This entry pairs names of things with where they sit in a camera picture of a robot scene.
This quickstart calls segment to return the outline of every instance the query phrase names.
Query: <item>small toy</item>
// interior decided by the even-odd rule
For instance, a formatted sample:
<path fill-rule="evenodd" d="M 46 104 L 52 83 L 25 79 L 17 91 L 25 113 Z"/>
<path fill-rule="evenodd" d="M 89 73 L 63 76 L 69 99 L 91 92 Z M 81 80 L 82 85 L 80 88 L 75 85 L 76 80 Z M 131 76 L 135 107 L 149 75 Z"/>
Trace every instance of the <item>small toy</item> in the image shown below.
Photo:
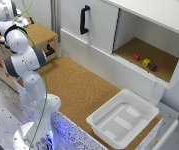
<path fill-rule="evenodd" d="M 149 60 L 149 59 L 145 59 L 145 60 L 143 61 L 143 65 L 146 66 L 146 67 L 149 66 L 149 63 L 150 63 L 150 60 Z"/>
<path fill-rule="evenodd" d="M 134 54 L 133 59 L 138 61 L 140 59 L 140 54 Z"/>
<path fill-rule="evenodd" d="M 149 69 L 150 69 L 151 71 L 156 71 L 157 65 L 156 65 L 156 64 L 151 64 L 151 65 L 149 66 Z"/>

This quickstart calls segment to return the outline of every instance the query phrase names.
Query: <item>yellow object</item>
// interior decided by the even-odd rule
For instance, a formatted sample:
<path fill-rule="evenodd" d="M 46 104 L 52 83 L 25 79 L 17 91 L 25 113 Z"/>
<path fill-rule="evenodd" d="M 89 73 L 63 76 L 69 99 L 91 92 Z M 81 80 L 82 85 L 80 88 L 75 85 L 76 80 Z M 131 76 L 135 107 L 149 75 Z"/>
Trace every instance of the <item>yellow object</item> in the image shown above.
<path fill-rule="evenodd" d="M 149 59 L 145 59 L 145 60 L 143 61 L 143 65 L 144 65 L 144 66 L 148 67 L 149 64 L 150 64 L 150 60 L 149 60 Z"/>

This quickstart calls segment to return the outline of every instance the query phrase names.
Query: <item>drawer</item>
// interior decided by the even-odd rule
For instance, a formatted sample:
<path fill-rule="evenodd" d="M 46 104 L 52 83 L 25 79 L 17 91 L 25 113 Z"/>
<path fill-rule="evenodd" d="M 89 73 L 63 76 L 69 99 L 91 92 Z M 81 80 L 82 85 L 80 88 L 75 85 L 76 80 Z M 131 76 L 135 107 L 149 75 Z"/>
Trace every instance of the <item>drawer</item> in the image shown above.
<path fill-rule="evenodd" d="M 89 31 L 82 35 L 80 16 L 85 5 L 90 7 L 90 10 L 85 12 L 85 28 Z M 101 0 L 62 0 L 62 29 L 111 54 L 118 12 L 117 7 Z"/>
<path fill-rule="evenodd" d="M 127 62 L 88 45 L 65 30 L 61 30 L 61 40 L 62 54 L 114 86 L 127 88 L 144 99 L 150 98 L 155 86 L 153 78 L 136 72 Z"/>

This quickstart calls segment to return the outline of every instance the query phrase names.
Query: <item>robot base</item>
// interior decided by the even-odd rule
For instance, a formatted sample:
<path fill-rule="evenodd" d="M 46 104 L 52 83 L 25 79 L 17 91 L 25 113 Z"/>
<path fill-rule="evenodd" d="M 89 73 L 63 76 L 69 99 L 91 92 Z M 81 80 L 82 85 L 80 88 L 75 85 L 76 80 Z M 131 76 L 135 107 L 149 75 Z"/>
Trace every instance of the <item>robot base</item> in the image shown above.
<path fill-rule="evenodd" d="M 34 122 L 29 122 L 27 124 L 24 124 L 23 126 L 21 126 L 19 130 L 15 132 L 14 137 L 13 137 L 13 149 L 14 150 L 29 150 L 29 146 L 27 146 L 26 141 L 23 140 L 23 137 L 26 135 L 26 133 L 29 131 L 29 129 L 31 128 L 33 124 Z M 58 137 L 52 137 L 52 138 L 54 138 L 53 150 L 55 150 L 55 148 L 58 145 L 59 139 Z M 30 150 L 38 150 L 38 147 L 34 145 L 34 147 L 31 148 Z"/>

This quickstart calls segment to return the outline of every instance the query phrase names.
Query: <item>black handle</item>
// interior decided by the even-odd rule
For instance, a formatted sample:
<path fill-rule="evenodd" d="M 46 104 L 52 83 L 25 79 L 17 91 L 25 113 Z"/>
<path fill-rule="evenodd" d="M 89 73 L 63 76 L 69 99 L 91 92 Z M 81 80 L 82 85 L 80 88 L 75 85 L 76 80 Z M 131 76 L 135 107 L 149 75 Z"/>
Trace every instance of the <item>black handle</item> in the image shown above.
<path fill-rule="evenodd" d="M 90 7 L 85 5 L 85 8 L 81 10 L 81 24 L 80 24 L 80 31 L 81 35 L 87 33 L 89 30 L 85 28 L 85 12 L 90 10 Z"/>
<path fill-rule="evenodd" d="M 48 57 L 49 55 L 55 53 L 55 50 L 49 44 L 47 45 L 47 49 L 49 51 L 45 53 L 46 57 Z"/>

